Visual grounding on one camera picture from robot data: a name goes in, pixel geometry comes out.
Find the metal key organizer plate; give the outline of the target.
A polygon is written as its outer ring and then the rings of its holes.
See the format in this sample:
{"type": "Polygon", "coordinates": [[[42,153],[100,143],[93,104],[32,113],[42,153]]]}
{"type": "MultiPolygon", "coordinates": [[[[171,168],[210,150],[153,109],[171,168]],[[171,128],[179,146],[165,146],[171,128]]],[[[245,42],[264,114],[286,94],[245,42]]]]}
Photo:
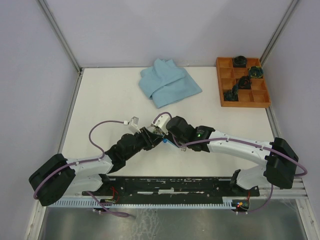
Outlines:
{"type": "Polygon", "coordinates": [[[180,149],[182,152],[186,152],[187,151],[186,147],[179,147],[172,140],[169,140],[167,138],[167,135],[165,135],[165,133],[159,127],[151,124],[149,129],[151,130],[151,132],[153,134],[156,134],[156,135],[162,137],[162,139],[167,139],[167,143],[165,143],[165,144],[172,145],[173,147],[180,149]]]}

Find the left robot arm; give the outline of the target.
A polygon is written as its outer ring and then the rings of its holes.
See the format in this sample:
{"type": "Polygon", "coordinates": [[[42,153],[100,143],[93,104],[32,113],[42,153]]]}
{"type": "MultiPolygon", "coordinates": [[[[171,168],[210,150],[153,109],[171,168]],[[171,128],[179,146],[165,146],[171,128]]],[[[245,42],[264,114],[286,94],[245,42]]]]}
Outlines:
{"type": "Polygon", "coordinates": [[[111,183],[104,176],[122,169],[127,160],[140,151],[155,148],[163,137],[164,134],[156,128],[143,127],[139,132],[124,134],[102,156],[66,158],[57,153],[29,177],[33,197],[46,207],[63,196],[85,191],[106,195],[111,183]]]}

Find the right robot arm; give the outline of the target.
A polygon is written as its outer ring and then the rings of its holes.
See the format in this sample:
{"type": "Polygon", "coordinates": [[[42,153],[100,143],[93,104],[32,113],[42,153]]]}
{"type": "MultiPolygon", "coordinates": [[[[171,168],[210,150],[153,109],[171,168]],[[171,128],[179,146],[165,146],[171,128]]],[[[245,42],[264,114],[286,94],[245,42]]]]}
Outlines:
{"type": "Polygon", "coordinates": [[[236,196],[256,186],[271,184],[280,189],[293,186],[299,158],[283,138],[276,137],[272,142],[249,140],[208,126],[193,127],[180,116],[170,119],[165,130],[179,147],[227,154],[254,163],[254,167],[238,169],[232,175],[229,189],[236,196]]]}

